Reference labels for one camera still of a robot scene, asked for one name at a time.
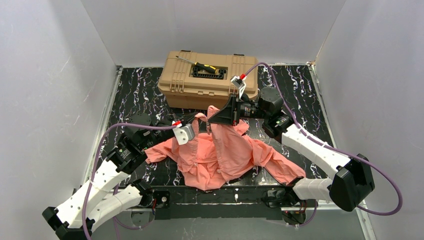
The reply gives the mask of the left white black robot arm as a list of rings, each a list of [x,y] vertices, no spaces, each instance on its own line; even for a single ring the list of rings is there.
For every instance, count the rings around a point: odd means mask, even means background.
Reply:
[[[124,132],[91,177],[59,206],[49,206],[42,216],[60,240],[89,240],[104,222],[119,213],[139,206],[155,210],[168,208],[167,191],[155,192],[143,179],[129,183],[115,193],[122,181],[146,162],[147,150],[167,140],[185,145],[195,137],[192,126],[195,114],[169,114],[157,124],[147,113],[133,115],[129,122],[116,123],[107,129],[123,127]]]

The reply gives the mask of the pink jacket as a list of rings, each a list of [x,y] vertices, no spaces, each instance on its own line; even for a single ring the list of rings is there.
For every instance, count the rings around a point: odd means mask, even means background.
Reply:
[[[203,191],[219,189],[240,178],[255,166],[264,167],[280,184],[289,184],[305,171],[272,146],[246,134],[249,124],[236,126],[211,123],[208,133],[199,132],[199,121],[208,122],[218,108],[211,105],[207,114],[194,116],[195,137],[179,145],[175,138],[146,150],[148,164],[169,157],[176,162],[185,185]]]

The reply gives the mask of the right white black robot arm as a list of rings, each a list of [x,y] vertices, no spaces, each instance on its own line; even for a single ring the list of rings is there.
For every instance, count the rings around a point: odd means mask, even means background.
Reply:
[[[270,138],[298,151],[327,175],[324,179],[297,177],[285,186],[282,200],[329,201],[351,212],[375,189],[370,166],[328,149],[325,142],[297,127],[293,118],[283,112],[283,106],[275,87],[264,87],[258,100],[232,93],[209,122],[235,126],[241,119],[262,119],[262,128]]]

